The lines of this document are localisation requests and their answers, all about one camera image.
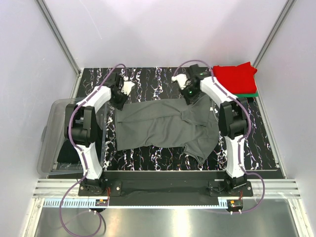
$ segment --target red cloth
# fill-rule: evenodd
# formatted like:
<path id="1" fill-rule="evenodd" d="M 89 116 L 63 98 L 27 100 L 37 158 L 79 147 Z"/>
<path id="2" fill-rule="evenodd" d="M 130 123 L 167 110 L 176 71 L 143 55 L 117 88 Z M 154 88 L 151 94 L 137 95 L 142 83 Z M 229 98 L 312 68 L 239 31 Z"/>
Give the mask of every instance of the red cloth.
<path id="1" fill-rule="evenodd" d="M 257 69 L 250 62 L 239 66 L 214 66 L 213 72 L 218 81 L 232 94 L 254 94 L 257 87 L 254 75 Z"/>

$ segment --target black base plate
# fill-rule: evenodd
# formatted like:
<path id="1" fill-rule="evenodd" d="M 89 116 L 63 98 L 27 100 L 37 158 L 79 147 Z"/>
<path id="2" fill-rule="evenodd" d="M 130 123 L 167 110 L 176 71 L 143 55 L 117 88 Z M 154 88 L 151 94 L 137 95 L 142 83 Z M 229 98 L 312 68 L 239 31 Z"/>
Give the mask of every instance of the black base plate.
<path id="1" fill-rule="evenodd" d="M 210 181 L 208 182 L 208 186 L 217 189 L 218 187 L 222 187 L 224 181 Z M 222 192 L 217 192 L 213 190 L 209 190 L 209 195 L 211 197 L 239 197 L 240 191 L 242 191 L 242 196 L 243 197 L 253 197 L 253 191 L 252 191 L 252 186 L 251 182 L 247 181 L 247 184 L 243 186 L 236 194 L 229 194 L 226 191 Z"/>
<path id="2" fill-rule="evenodd" d="M 122 190 L 122 182 L 120 180 L 107 180 L 106 188 L 110 188 L 110 196 L 118 197 L 120 196 Z M 97 192 L 95 190 L 89 190 L 82 184 L 80 184 L 78 196 L 88 196 L 88 197 L 97 197 L 97 196 L 107 196 L 107 191 Z"/>

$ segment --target transparent plastic bin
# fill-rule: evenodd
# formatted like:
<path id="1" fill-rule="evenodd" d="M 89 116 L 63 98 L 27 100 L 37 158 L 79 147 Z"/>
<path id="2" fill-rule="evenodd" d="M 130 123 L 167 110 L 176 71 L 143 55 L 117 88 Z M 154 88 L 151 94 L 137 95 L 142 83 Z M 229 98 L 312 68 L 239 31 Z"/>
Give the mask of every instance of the transparent plastic bin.
<path id="1" fill-rule="evenodd" d="M 83 98 L 62 99 L 55 101 L 50 109 L 47 126 L 43 132 L 43 143 L 39 154 L 39 162 L 37 171 L 41 178 L 47 175 L 82 173 L 83 168 L 81 162 L 77 164 L 59 163 L 57 162 L 59 152 L 66 141 L 64 136 L 65 109 L 68 104 L 75 104 Z M 103 130 L 104 120 L 107 111 L 107 103 L 97 112 L 96 118 L 99 127 Z"/>

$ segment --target marble pattern table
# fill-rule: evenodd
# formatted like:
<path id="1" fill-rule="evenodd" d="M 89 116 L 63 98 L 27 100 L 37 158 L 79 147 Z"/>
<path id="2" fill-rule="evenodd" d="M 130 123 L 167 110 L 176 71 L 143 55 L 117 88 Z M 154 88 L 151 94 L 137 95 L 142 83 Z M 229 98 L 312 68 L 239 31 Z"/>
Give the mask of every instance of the marble pattern table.
<path id="1" fill-rule="evenodd" d="M 85 68 L 82 73 L 77 97 L 85 97 L 101 82 L 110 68 Z M 128 68 L 128 76 L 136 85 L 127 103 L 149 100 L 181 98 L 179 87 L 171 82 L 175 68 Z M 249 138 L 245 141 L 246 169 L 275 170 L 276 163 L 257 102 L 249 98 L 248 111 L 252 122 Z M 154 146 L 117 151 L 114 108 L 110 105 L 107 116 L 107 137 L 104 168 L 106 170 L 222 170 L 226 167 L 225 139 L 219 134 L 219 142 L 203 165 L 183 153 L 183 148 L 158 148 Z"/>

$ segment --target robotic arm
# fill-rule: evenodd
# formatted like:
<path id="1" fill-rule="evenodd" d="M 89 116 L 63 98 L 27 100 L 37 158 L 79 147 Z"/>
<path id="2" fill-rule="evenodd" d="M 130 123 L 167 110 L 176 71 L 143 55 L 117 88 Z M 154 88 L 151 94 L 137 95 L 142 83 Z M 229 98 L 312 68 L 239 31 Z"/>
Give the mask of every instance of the robotic arm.
<path id="1" fill-rule="evenodd" d="M 243 170 L 243 149 L 238 150 L 238 145 L 243 148 L 244 138 L 247 133 L 246 115 L 235 102 L 238 100 L 244 107 L 247 99 L 237 98 L 226 90 L 211 72 L 200 72 L 198 65 L 189 67 L 187 74 L 179 74 L 172 77 L 172 81 L 178 82 L 180 92 L 187 104 L 193 103 L 202 91 L 207 94 L 220 108 L 219 130 L 225 137 L 227 144 L 227 168 L 224 187 L 228 193 L 240 190 L 247 183 L 247 177 Z"/>
<path id="2" fill-rule="evenodd" d="M 108 101 L 115 108 L 123 109 L 124 103 L 135 86 L 133 82 L 127 81 L 127 79 L 127 77 L 123 79 L 117 73 L 113 73 L 104 86 L 100 88 L 96 86 L 82 101 L 77 104 L 69 104 L 66 107 L 64 135 L 69 138 L 68 130 L 71 115 L 79 104 L 85 102 L 75 114 L 71 133 L 72 139 L 76 144 L 75 149 L 84 168 L 84 173 L 87 172 L 83 182 L 85 186 L 93 187 L 97 191 L 104 190 L 105 183 L 104 179 L 101 178 L 102 167 L 95 149 L 95 142 L 100 132 L 96 113 Z"/>

